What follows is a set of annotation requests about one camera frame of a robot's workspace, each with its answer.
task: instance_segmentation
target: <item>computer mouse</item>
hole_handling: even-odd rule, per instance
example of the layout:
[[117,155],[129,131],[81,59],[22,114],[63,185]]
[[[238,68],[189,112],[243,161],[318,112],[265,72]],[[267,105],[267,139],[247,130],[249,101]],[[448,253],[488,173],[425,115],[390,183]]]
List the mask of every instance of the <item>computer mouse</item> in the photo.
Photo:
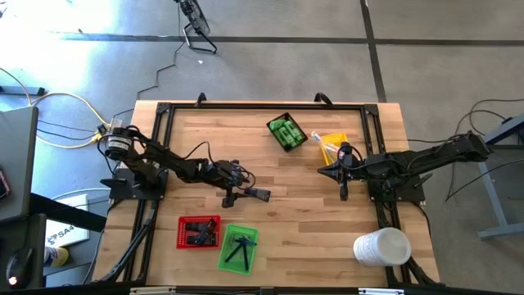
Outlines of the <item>computer mouse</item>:
[[7,284],[11,289],[27,287],[31,281],[33,249],[20,248],[9,258],[6,268]]

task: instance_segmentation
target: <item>white paper cup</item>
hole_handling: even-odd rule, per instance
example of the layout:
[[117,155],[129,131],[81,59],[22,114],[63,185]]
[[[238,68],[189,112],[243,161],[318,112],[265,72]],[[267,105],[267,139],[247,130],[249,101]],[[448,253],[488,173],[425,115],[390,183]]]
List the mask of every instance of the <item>white paper cup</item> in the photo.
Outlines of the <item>white paper cup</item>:
[[353,253],[365,266],[400,266],[411,256],[411,244],[400,230],[384,228],[358,237]]

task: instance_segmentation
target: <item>white cable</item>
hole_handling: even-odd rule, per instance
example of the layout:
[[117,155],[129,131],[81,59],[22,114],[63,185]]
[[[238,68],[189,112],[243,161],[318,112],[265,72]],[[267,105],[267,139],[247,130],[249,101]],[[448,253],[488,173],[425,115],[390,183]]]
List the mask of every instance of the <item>white cable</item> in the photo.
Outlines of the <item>white cable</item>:
[[83,188],[83,189],[77,189],[77,190],[72,191],[72,192],[63,193],[63,194],[58,195],[56,197],[52,197],[51,199],[52,200],[56,200],[56,199],[58,199],[60,197],[71,195],[73,193],[83,193],[83,192],[102,191],[102,190],[111,190],[111,189],[110,188]]

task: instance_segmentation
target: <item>red container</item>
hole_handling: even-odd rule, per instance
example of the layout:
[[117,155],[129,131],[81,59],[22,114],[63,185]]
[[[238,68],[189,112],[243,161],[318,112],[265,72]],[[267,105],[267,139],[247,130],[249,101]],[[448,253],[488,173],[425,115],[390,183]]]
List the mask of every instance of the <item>red container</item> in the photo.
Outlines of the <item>red container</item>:
[[[186,230],[186,224],[192,222],[208,222],[210,219],[215,220],[216,227],[213,231],[216,233],[216,244],[213,246],[188,245],[187,237],[198,235],[198,232]],[[220,246],[220,216],[180,216],[178,218],[177,249],[217,249]]]

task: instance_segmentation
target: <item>yellow cable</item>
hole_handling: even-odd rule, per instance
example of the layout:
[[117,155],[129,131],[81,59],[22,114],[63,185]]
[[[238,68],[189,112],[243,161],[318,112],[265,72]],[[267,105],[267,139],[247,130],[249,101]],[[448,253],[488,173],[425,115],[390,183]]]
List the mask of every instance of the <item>yellow cable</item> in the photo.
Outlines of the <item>yellow cable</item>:
[[[40,98],[37,98],[36,100],[32,101],[31,102],[31,98],[29,96],[29,92],[27,91],[27,89],[25,88],[25,86],[14,76],[12,75],[11,73],[9,73],[8,71],[4,70],[2,67],[0,67],[0,70],[2,70],[4,73],[8,74],[9,76],[11,76],[11,78],[13,78],[21,87],[22,89],[24,90],[24,93],[25,93],[25,96],[27,97],[27,103],[29,104],[29,107],[32,107],[32,106],[36,106],[41,100],[43,100],[44,98],[48,98],[52,95],[69,95],[73,98],[77,98],[79,99],[80,101],[84,102],[88,107],[89,109],[95,114],[95,116],[106,126],[106,127],[109,127],[110,124],[105,122],[104,119],[102,119],[102,117],[100,116],[100,114],[98,114],[97,110],[94,109],[94,107],[91,106],[91,104],[85,99],[85,98],[81,98],[80,96],[78,95],[75,95],[75,94],[72,94],[72,93],[48,93],[48,94],[45,94],[43,95],[42,97]],[[65,149],[74,149],[74,148],[83,148],[83,147],[87,147],[89,144],[91,143],[96,143],[100,137],[102,135],[100,134],[100,132],[97,132],[96,134],[93,135],[93,137],[91,138],[91,140],[89,140],[88,142],[86,143],[82,143],[80,145],[76,145],[76,146],[64,146],[64,145],[60,145],[60,144],[56,144],[56,143],[50,143],[48,142],[47,140],[39,137],[38,135],[36,135],[36,138],[38,140],[40,140],[41,142],[43,143],[46,143],[52,147],[56,147],[56,148],[65,148]]]

